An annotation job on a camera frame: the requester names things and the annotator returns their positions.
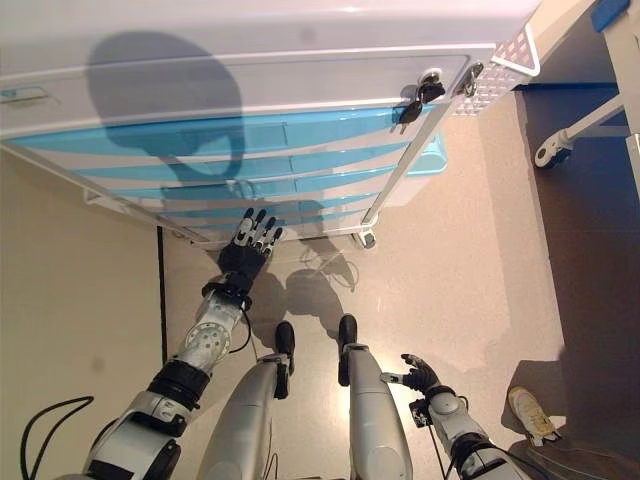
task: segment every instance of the blue drawer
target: blue drawer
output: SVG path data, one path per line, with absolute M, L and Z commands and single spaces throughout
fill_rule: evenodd
M 193 187 L 133 188 L 112 190 L 121 197 L 162 200 L 234 200 L 238 198 L 269 198 L 296 193 L 313 192 L 362 182 L 393 170 L 393 166 L 360 172 L 269 180 L 236 182 L 231 185 L 198 185 Z
M 339 213 L 328 213 L 326 215 L 310 215 L 307 217 L 297 217 L 294 219 L 278 219 L 276 221 L 277 226 L 296 226 L 307 223 L 322 223 L 325 221 L 342 219 L 356 214 L 362 214 L 366 210 L 353 210 Z M 238 226 L 238 222 L 234 223 L 219 223 L 216 225 L 185 225 L 187 228 L 200 229 L 200 230 L 234 230 Z
M 12 138 L 9 142 L 68 153 L 240 157 L 389 130 L 397 115 L 393 107 L 248 115 L 72 130 Z
M 398 158 L 407 142 L 289 156 L 218 160 L 210 162 L 160 163 L 158 165 L 79 168 L 73 172 L 86 177 L 147 182 L 224 182 L 267 177 L 290 176 L 317 170 L 340 168 L 397 152 Z
M 264 208 L 268 216 L 283 216 L 315 212 L 325 208 L 348 206 L 362 200 L 373 202 L 378 193 L 366 193 L 362 195 L 350 195 L 341 198 L 323 198 L 318 200 L 301 200 L 288 203 L 258 203 L 252 205 L 254 209 Z M 163 215 L 167 217 L 179 218 L 188 221 L 190 218 L 220 219 L 230 218 L 238 219 L 244 215 L 246 208 L 216 208 L 209 210 L 183 210 L 183 211 L 165 211 Z

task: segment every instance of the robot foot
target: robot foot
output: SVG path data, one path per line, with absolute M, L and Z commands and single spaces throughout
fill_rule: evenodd
M 349 386 L 349 357 L 344 346 L 358 341 L 358 322 L 353 315 L 346 314 L 338 327 L 338 383 Z
M 284 353 L 289 357 L 289 375 L 293 375 L 295 365 L 293 352 L 296 349 L 296 336 L 293 326 L 289 322 L 280 322 L 276 327 L 276 352 Z

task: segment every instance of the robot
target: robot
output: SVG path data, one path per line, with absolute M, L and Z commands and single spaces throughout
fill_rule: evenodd
M 176 442 L 210 382 L 215 366 L 230 352 L 234 327 L 251 307 L 249 292 L 282 235 L 281 222 L 254 218 L 249 209 L 220 254 L 224 281 L 209 282 L 193 327 L 180 350 L 155 375 L 120 417 L 94 442 L 82 474 L 64 480 L 160 480 L 171 477 L 180 457 Z M 276 352 L 260 358 L 241 379 L 211 436 L 198 478 L 258 480 L 265 476 L 270 406 L 289 394 L 294 373 L 295 335 L 282 322 Z M 340 321 L 338 381 L 350 388 L 351 478 L 411 480 L 413 469 L 404 430 L 388 384 L 414 389 L 422 398 L 410 404 L 418 427 L 433 425 L 451 460 L 446 477 L 522 480 L 529 478 L 495 447 L 469 416 L 466 403 L 440 383 L 422 359 L 402 355 L 407 374 L 382 373 L 369 347 L 357 341 L 352 315 Z

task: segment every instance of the black cable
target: black cable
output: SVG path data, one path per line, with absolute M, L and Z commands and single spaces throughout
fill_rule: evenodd
M 436 443 L 436 437 L 433 435 L 433 430 L 431 429 L 431 425 L 427 425 L 429 427 L 429 435 L 431 435 L 431 441 L 433 442 L 433 448 L 436 450 L 436 456 L 438 457 L 438 464 L 440 465 L 440 472 L 442 472 L 442 478 L 444 479 L 444 465 L 442 465 L 442 458 L 440 458 L 440 451 L 438 450 L 438 444 Z
M 444 480 L 447 480 L 449 478 L 449 475 L 451 475 L 451 470 L 453 470 L 454 462 L 455 462 L 455 458 L 452 458 L 451 463 L 449 464 L 449 468 L 447 468 L 447 474 L 444 476 Z
M 464 395 L 460 395 L 458 396 L 458 398 L 461 398 L 462 400 L 464 400 L 464 403 L 467 405 L 467 412 L 469 411 L 469 399 L 467 397 L 465 397 Z
M 269 448 L 267 449 L 267 461 L 271 457 L 271 441 L 273 440 L 273 422 L 269 423 Z M 268 464 L 264 465 L 264 472 L 262 472 L 262 480 L 267 480 L 267 467 Z
M 275 476 L 273 477 L 275 480 L 278 480 L 278 462 L 279 462 L 279 458 L 278 458 L 278 454 L 274 453 L 273 455 L 271 455 L 271 461 L 269 462 L 269 468 L 267 468 L 267 474 L 265 475 L 265 479 L 269 476 L 269 474 L 271 473 L 271 467 L 273 466 L 273 461 L 276 461 L 276 469 L 274 471 Z
M 46 415 L 52 410 L 56 410 L 58 408 L 65 407 L 67 405 L 71 405 L 73 403 L 78 403 L 78 402 L 83 402 L 83 403 L 82 405 L 77 406 L 76 408 L 68 412 L 66 415 L 64 415 L 60 420 L 56 422 L 56 424 L 51 428 L 51 430 L 49 430 L 49 433 L 45 437 L 44 442 L 42 442 L 42 445 L 40 446 L 40 451 L 38 452 L 36 461 L 33 464 L 33 469 L 31 470 L 31 473 L 29 473 L 29 471 L 27 470 L 27 441 L 29 440 L 29 433 L 31 432 L 31 428 L 33 427 L 33 425 L 36 423 L 36 421 L 38 421 L 40 417 L 42 417 L 43 415 Z M 29 423 L 27 423 L 27 426 L 24 427 L 24 431 L 22 432 L 22 438 L 20 439 L 20 471 L 22 472 L 23 480 L 34 480 L 36 478 L 36 474 L 38 473 L 38 468 L 40 468 L 40 463 L 42 462 L 42 457 L 44 456 L 44 453 L 47 450 L 47 446 L 49 445 L 49 442 L 51 441 L 51 438 L 53 437 L 58 427 L 62 425 L 67 418 L 69 418 L 76 412 L 79 412 L 84 407 L 89 405 L 91 402 L 93 402 L 92 396 L 72 398 L 71 400 L 66 400 L 64 402 L 56 403 L 55 405 L 51 405 L 43 410 L 40 410 L 33 417 L 31 417 L 31 420 L 29 420 Z
M 242 313 L 244 314 L 244 318 L 247 321 L 247 339 L 244 341 L 242 346 L 238 348 L 234 348 L 233 350 L 229 350 L 229 353 L 236 353 L 240 350 L 244 349 L 247 345 L 249 345 L 249 341 L 251 340 L 251 320 L 249 320 L 249 315 L 247 315 L 247 311 L 243 308 Z
M 517 460 L 520 463 L 522 463 L 523 465 L 526 465 L 527 467 L 531 468 L 532 470 L 535 470 L 545 480 L 551 480 L 551 477 L 549 477 L 549 475 L 547 475 L 547 472 L 542 470 L 542 468 L 540 468 L 539 466 L 537 466 L 537 465 L 535 465 L 535 464 L 533 464 L 531 462 L 526 461 L 524 458 L 521 458 L 521 457 L 509 452 L 508 450 L 505 450 L 504 448 L 496 447 L 495 445 L 493 446 L 493 448 L 495 448 L 496 450 L 500 450 L 505 455 L 508 455 L 509 457 L 513 458 L 514 460 Z
M 93 443 L 91 444 L 91 449 L 93 449 L 93 447 L 96 446 L 96 443 L 98 443 L 100 441 L 100 439 L 102 438 L 102 435 L 104 435 L 104 433 L 109 429 L 109 427 L 111 427 L 111 425 L 113 425 L 114 423 L 116 423 L 118 421 L 117 418 L 114 418 L 113 420 L 111 420 L 109 423 L 107 423 L 104 427 L 102 427 L 102 430 L 100 430 L 98 432 L 98 435 L 96 435 L 95 440 L 93 441 Z

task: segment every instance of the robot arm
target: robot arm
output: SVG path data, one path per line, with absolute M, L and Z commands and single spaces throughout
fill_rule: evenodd
M 380 379 L 404 385 L 424 395 L 424 398 L 409 404 L 409 408 L 418 428 L 435 427 L 451 460 L 447 476 L 455 468 L 463 480 L 530 479 L 491 442 L 487 433 L 469 415 L 467 404 L 451 387 L 440 383 L 424 360 L 409 354 L 402 355 L 402 358 L 412 367 L 408 374 L 383 373 Z
M 202 289 L 195 325 L 177 352 L 125 412 L 94 442 L 83 475 L 66 479 L 167 479 L 180 456 L 180 437 L 209 383 L 214 366 L 231 345 L 231 332 L 249 309 L 253 281 L 282 234 L 266 212 L 247 210 L 233 239 L 220 254 L 221 283 Z

